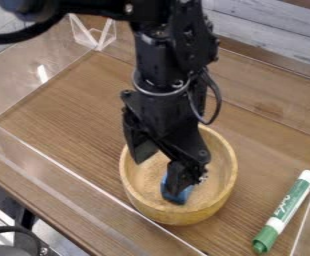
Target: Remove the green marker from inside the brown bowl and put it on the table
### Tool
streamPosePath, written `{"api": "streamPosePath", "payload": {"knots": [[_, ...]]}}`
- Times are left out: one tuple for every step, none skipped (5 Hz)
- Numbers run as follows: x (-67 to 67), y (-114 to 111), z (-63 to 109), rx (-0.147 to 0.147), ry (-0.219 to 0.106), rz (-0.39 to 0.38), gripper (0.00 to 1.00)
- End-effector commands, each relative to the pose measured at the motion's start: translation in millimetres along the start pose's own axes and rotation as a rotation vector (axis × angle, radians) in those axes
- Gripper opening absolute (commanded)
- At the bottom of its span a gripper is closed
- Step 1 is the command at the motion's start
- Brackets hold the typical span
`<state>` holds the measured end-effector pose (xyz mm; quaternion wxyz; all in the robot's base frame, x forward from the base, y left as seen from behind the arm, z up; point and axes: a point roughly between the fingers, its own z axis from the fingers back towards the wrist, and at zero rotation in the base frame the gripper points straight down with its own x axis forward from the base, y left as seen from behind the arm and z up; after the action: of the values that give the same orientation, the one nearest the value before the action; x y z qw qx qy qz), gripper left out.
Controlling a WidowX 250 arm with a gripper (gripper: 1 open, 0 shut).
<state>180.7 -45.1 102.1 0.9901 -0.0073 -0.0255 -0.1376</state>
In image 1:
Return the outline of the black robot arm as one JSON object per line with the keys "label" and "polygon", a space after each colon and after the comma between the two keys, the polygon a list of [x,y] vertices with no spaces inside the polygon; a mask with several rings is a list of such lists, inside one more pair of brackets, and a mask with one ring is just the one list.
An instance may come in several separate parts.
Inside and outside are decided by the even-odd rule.
{"label": "black robot arm", "polygon": [[202,0],[0,0],[0,7],[32,23],[0,34],[0,44],[39,36],[69,13],[129,24],[136,67],[133,88],[121,92],[125,141],[135,162],[156,152],[169,158],[161,194],[183,200],[211,161],[198,125],[206,93],[218,89],[207,65],[218,59],[219,40]]}

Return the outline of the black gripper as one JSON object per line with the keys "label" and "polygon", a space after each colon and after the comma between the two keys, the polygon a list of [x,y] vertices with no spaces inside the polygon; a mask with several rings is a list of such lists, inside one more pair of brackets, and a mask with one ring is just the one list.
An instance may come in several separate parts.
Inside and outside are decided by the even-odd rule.
{"label": "black gripper", "polygon": [[123,132],[131,157],[141,164],[157,152],[169,159],[164,197],[188,198],[192,174],[203,174],[211,161],[198,124],[206,107],[206,73],[192,74],[180,87],[159,88],[133,73],[133,90],[124,90]]}

